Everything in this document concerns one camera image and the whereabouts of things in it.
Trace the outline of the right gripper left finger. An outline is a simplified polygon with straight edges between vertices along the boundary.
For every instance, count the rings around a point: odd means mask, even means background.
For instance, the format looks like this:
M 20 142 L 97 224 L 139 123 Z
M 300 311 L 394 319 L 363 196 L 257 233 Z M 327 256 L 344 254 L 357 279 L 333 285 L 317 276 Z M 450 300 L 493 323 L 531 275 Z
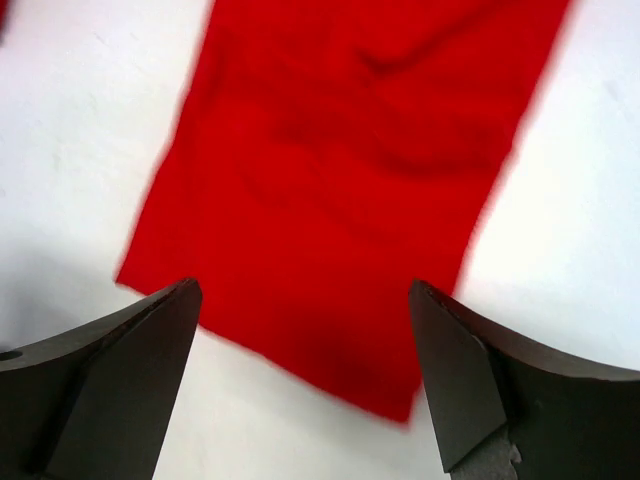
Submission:
M 4 479 L 153 477 L 202 303 L 182 280 L 1 355 Z

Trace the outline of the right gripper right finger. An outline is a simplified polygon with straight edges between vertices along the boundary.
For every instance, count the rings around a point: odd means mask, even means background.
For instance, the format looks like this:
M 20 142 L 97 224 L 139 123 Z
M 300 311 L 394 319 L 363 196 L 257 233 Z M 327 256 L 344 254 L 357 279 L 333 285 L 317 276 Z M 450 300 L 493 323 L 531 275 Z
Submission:
M 453 479 L 635 479 L 639 374 L 551 348 L 415 282 L 409 308 Z

